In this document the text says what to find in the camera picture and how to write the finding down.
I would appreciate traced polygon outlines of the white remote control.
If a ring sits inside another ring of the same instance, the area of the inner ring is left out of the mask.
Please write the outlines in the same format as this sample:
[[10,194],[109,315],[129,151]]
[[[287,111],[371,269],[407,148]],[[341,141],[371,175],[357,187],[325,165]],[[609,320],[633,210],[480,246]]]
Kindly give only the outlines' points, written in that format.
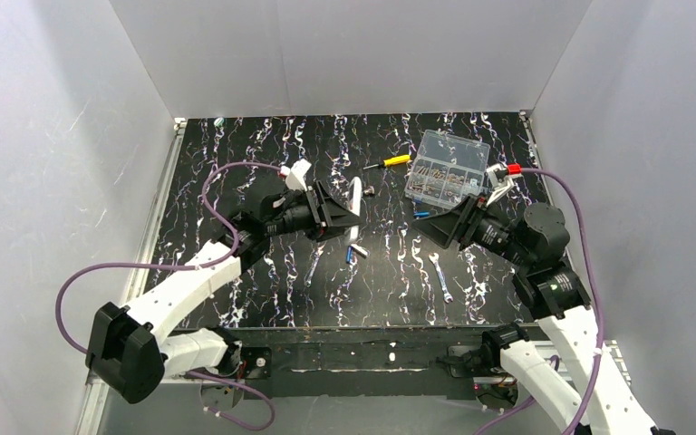
[[[359,177],[353,177],[350,183],[350,201],[349,210],[357,217],[361,215],[362,206],[362,196],[363,196],[363,182]],[[353,244],[357,241],[359,237],[359,226],[354,225],[349,228],[346,235],[346,243],[348,245]]]

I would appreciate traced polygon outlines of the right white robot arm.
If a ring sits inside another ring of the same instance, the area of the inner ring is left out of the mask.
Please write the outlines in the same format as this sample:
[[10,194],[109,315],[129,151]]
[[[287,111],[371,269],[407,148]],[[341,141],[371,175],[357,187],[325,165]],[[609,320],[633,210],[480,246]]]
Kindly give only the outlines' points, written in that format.
[[554,345],[568,375],[562,377],[517,324],[483,333],[476,351],[447,357],[445,363],[507,372],[564,434],[666,433],[633,396],[604,344],[596,306],[564,258],[570,236],[558,208],[533,203],[510,221],[485,197],[469,195],[413,227],[438,247],[477,245],[511,263],[517,296]]

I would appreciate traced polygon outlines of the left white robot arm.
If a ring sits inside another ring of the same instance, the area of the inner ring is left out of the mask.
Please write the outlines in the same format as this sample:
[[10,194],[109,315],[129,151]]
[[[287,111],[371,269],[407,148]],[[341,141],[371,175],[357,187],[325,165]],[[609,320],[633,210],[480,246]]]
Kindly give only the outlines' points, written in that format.
[[175,335],[178,324],[259,261],[272,237],[301,232],[323,242],[358,237],[363,184],[352,179],[350,199],[341,203],[320,181],[305,189],[268,195],[256,213],[239,210],[230,222],[236,234],[207,242],[188,262],[187,271],[171,274],[149,292],[124,306],[107,303],[92,321],[86,366],[126,402],[139,403],[166,377],[208,367],[229,366],[239,341],[227,333],[200,329]]

